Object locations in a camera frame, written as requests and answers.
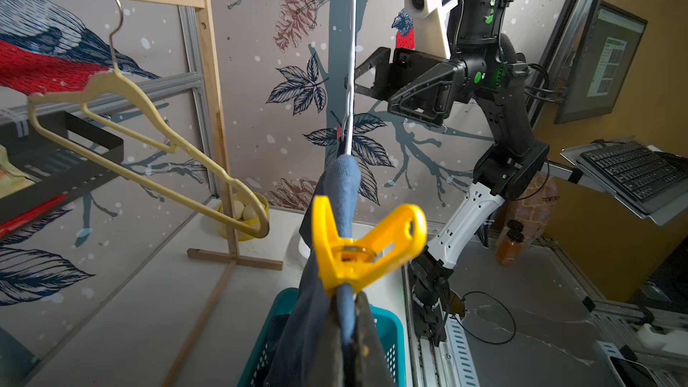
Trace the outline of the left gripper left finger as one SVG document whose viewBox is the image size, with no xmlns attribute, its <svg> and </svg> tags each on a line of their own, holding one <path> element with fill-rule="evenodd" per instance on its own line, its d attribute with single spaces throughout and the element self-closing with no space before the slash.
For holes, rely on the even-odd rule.
<svg viewBox="0 0 688 387">
<path fill-rule="evenodd" d="M 336 297 L 332 297 L 304 386 L 342 387 L 346 384 L 345 369 L 338 304 Z"/>
</svg>

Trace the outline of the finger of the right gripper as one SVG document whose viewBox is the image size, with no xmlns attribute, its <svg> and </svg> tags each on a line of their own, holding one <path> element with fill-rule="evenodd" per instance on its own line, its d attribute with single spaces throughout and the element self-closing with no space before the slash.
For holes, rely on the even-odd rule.
<svg viewBox="0 0 688 387">
<path fill-rule="evenodd" d="M 453 62 L 426 69 L 392 65 L 388 111 L 426 125 L 441 126 L 465 84 L 465 66 Z"/>
<path fill-rule="evenodd" d="M 354 93 L 374 100 L 388 101 L 392 50 L 380 47 L 365 59 L 354 73 Z"/>
</svg>

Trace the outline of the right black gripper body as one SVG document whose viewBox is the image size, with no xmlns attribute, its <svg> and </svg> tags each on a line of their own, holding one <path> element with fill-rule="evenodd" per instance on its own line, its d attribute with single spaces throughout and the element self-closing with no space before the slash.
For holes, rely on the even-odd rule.
<svg viewBox="0 0 688 387">
<path fill-rule="evenodd" d="M 441 126 L 469 84 L 464 57 L 448 59 L 408 48 L 394 51 L 389 112 L 429 126 Z"/>
</svg>

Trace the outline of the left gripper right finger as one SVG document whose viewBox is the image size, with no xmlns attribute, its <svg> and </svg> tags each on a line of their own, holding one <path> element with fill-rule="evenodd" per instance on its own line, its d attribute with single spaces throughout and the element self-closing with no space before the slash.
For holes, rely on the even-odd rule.
<svg viewBox="0 0 688 387">
<path fill-rule="evenodd" d="M 352 386 L 395 386 L 385 360 L 374 315 L 364 292 L 355 300 L 356 327 L 353 335 Z"/>
</svg>

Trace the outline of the slate blue t-shirt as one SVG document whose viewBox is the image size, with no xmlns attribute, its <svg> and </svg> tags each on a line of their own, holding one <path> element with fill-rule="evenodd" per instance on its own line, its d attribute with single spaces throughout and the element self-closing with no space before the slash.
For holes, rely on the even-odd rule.
<svg viewBox="0 0 688 387">
<path fill-rule="evenodd" d="M 317 183 L 314 198 L 327 198 L 341 238 L 351 237 L 360 181 L 358 162 L 344 154 L 331 163 Z M 331 307 L 331 296 L 322 276 L 325 250 L 316 244 L 316 224 L 315 203 L 312 202 L 301 226 L 304 240 L 311 245 L 311 254 L 299 283 L 296 304 L 277 342 L 264 386 L 303 386 L 315 361 L 317 345 Z"/>
</svg>

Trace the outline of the yellow clothespin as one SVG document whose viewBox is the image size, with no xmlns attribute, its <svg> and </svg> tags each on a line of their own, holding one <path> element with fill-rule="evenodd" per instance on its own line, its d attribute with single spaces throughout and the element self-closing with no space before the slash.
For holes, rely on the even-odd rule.
<svg viewBox="0 0 688 387">
<path fill-rule="evenodd" d="M 417 205 L 403 204 L 363 238 L 339 235 L 331 203 L 315 197 L 312 238 L 325 294 L 348 284 L 355 293 L 399 269 L 421 254 L 426 245 L 426 216 Z"/>
</svg>

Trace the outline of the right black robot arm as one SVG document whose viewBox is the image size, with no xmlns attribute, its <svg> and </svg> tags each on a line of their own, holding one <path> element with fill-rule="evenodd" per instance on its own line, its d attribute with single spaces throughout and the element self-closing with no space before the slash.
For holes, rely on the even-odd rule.
<svg viewBox="0 0 688 387">
<path fill-rule="evenodd" d="M 474 101 L 494 140 L 458 209 L 410 264 L 415 332 L 433 344 L 446 338 L 449 279 L 463 249 L 493 212 L 523 194 L 549 151 L 525 108 L 530 69 L 500 30 L 510 1 L 405 0 L 414 48 L 379 48 L 361 66 L 377 74 L 358 93 L 385 101 L 390 113 L 440 126 L 455 103 Z"/>
</svg>

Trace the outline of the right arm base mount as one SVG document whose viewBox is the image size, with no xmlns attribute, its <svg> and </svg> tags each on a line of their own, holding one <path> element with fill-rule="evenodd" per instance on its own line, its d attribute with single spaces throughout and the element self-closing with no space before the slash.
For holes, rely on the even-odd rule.
<svg viewBox="0 0 688 387">
<path fill-rule="evenodd" d="M 453 270 L 444 267 L 427 252 L 414 259 L 408 270 L 411 279 L 412 315 L 414 331 L 438 347 L 446 341 L 445 325 L 448 316 L 450 283 Z"/>
</svg>

